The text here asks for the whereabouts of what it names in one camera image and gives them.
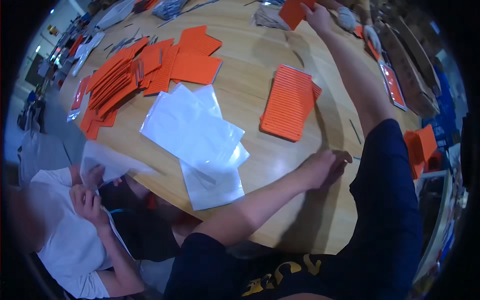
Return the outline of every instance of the white work glove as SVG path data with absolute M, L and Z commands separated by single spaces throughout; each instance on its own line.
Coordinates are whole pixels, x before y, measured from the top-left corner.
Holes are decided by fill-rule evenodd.
M 382 44 L 380 44 L 378 35 L 372 25 L 365 25 L 363 27 L 363 39 L 365 39 L 365 43 L 368 43 L 368 40 L 372 41 L 372 46 L 375 51 L 377 51 L 378 54 L 382 53 Z
M 352 12 L 345 6 L 336 10 L 338 13 L 338 24 L 345 30 L 353 32 L 357 26 L 357 21 Z

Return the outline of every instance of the hand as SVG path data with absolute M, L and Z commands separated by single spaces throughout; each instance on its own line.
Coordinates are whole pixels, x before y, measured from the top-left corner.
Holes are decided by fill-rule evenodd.
M 343 6 L 337 9 L 336 12 L 338 13 L 338 24 L 349 32 L 355 31 L 355 27 L 357 27 L 357 21 L 355 20 L 351 10 Z
M 372 25 L 365 25 L 363 27 L 363 39 L 366 44 L 368 44 L 368 40 L 372 41 L 375 51 L 377 51 L 378 54 L 382 53 L 382 44 L 380 43 L 378 35 Z
M 102 200 L 100 196 L 77 184 L 70 189 L 70 198 L 75 212 L 92 223 L 97 230 L 110 226 L 110 219 L 100 205 Z
M 113 180 L 113 185 L 114 185 L 114 186 L 119 186 L 121 183 L 122 183 L 122 180 L 121 180 L 120 177 L 118 177 L 117 179 L 114 179 L 114 180 Z
M 300 5 L 307 16 L 308 24 L 318 35 L 330 32 L 330 13 L 324 6 L 315 3 L 312 11 L 304 3 L 300 3 Z
M 334 184 L 352 162 L 347 151 L 328 150 L 310 155 L 295 171 L 295 177 L 304 190 L 319 189 Z
M 90 169 L 85 177 L 84 184 L 92 190 L 98 189 L 103 183 L 103 174 L 105 173 L 105 167 L 102 165 L 96 165 Z

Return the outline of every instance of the white t-shirt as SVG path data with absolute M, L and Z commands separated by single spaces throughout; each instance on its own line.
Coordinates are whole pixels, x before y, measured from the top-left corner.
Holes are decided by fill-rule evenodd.
M 107 298 L 107 289 L 96 271 L 112 267 L 111 259 L 92 223 L 79 216 L 70 199 L 72 177 L 68 168 L 39 171 L 30 184 L 37 196 L 47 228 L 46 243 L 38 253 L 47 271 L 75 298 Z M 113 232 L 125 247 L 115 229 Z

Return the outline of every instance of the round table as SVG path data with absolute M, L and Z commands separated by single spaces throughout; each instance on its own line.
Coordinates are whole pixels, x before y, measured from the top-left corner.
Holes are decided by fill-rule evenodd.
M 202 1 L 193 1 L 194 5 Z M 76 77 L 71 74 L 60 90 L 65 111 L 72 105 L 78 81 L 97 70 L 107 59 L 110 44 L 132 37 L 138 28 L 144 36 L 158 40 L 175 38 L 178 43 L 183 29 L 206 24 L 207 34 L 221 40 L 223 46 L 212 56 L 223 59 L 213 83 L 223 118 L 245 130 L 241 142 L 251 154 L 239 167 L 245 193 L 263 187 L 295 169 L 319 148 L 344 149 L 361 156 L 353 122 L 364 141 L 357 112 L 343 86 L 340 74 L 327 47 L 303 21 L 295 31 L 254 27 L 250 18 L 258 5 L 244 6 L 249 0 L 221 0 L 158 28 L 163 21 L 150 11 L 130 14 L 122 22 L 108 28 L 106 36 L 95 48 Z M 377 62 L 365 51 L 363 40 L 343 31 L 334 21 L 332 30 L 342 37 L 382 80 Z M 279 64 L 305 70 L 323 92 L 305 121 L 303 137 L 292 143 L 259 132 L 259 117 L 264 112 L 270 87 Z M 195 90 L 201 85 L 184 83 Z M 170 82 L 170 90 L 175 86 Z M 192 210 L 183 181 L 179 161 L 172 154 L 139 133 L 140 126 L 155 96 L 137 94 L 118 111 L 113 127 L 101 127 L 97 141 L 117 152 L 151 166 L 157 174 L 133 174 L 135 180 L 178 208 L 206 220 L 219 208 Z M 75 122 L 80 124 L 86 103 Z M 402 131 L 419 127 L 413 112 L 395 108 Z M 273 215 L 251 240 L 294 252 L 335 254 L 350 240 L 357 221 L 357 212 L 349 185 L 356 176 L 359 161 L 347 166 L 346 172 L 328 192 L 300 194 Z

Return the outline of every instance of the plastic bag of parts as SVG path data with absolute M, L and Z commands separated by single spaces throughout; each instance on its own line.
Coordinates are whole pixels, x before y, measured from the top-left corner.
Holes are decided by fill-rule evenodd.
M 80 164 L 82 182 L 92 189 L 97 189 L 127 172 L 155 174 L 146 164 L 126 155 L 120 154 L 106 146 L 88 140 L 85 143 Z
M 75 94 L 73 94 L 73 103 L 70 111 L 67 113 L 67 122 L 75 120 L 80 113 L 80 106 L 82 104 L 83 97 L 85 96 L 85 91 L 87 89 L 88 83 L 90 82 L 91 75 L 82 78 L 75 89 Z
M 180 14 L 187 2 L 188 0 L 162 0 L 153 8 L 152 14 L 162 20 L 170 20 Z
M 284 3 L 283 0 L 263 1 L 253 14 L 250 25 L 290 30 L 287 23 L 278 15 Z

